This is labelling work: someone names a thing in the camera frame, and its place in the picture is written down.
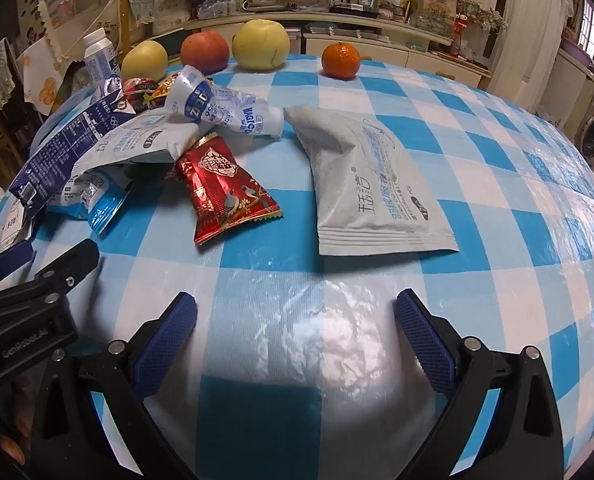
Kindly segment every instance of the qr code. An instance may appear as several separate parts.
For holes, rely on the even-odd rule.
[[[37,190],[30,182],[28,182],[21,190],[21,193],[19,193],[19,198],[24,202],[29,203],[36,194]]]

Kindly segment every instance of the plastic table cover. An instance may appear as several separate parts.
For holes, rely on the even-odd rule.
[[[237,161],[283,208],[198,250],[183,182],[136,189],[96,238],[97,270],[70,295],[83,334],[128,339],[178,291],[199,319],[159,393],[146,400],[187,464],[210,479],[394,478],[443,406],[392,303],[411,287],[437,316],[491,349],[541,349],[569,464],[594,433],[594,175],[551,125],[474,88],[378,62],[355,80],[290,56],[273,73],[231,62],[215,82],[278,106],[376,116],[410,150],[456,235],[459,253],[321,257],[308,159],[281,139],[225,136]],[[8,202],[0,206],[0,232]],[[83,238],[84,221],[48,215],[32,276]],[[461,457],[483,438],[491,393]],[[122,463],[103,402],[102,420]]]

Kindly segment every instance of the tangerine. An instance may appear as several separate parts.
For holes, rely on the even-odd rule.
[[[362,57],[350,43],[333,43],[321,55],[324,75],[336,79],[352,79],[359,72]]]

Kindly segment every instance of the bolt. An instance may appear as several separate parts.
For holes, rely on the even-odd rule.
[[[48,296],[46,296],[46,299],[43,300],[48,304],[53,304],[53,303],[57,303],[59,301],[59,293],[58,292],[52,292],[50,294],[48,294]]]
[[[66,356],[66,351],[63,348],[57,348],[53,353],[52,353],[52,360],[53,361],[61,361],[64,357]]]
[[[112,355],[119,355],[120,353],[122,353],[125,350],[125,348],[126,348],[126,343],[120,339],[117,339],[116,341],[113,341],[108,345],[108,351]]]
[[[526,355],[530,359],[539,359],[539,356],[541,354],[539,353],[539,350],[536,349],[534,346],[526,346]]]
[[[481,350],[481,341],[476,337],[467,337],[463,343],[468,350],[472,350],[473,352]]]

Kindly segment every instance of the white bottle cap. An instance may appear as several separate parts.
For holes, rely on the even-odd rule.
[[[95,44],[97,41],[101,41],[105,37],[106,30],[103,27],[101,27],[84,37],[84,44],[86,48],[88,48],[90,45]]]

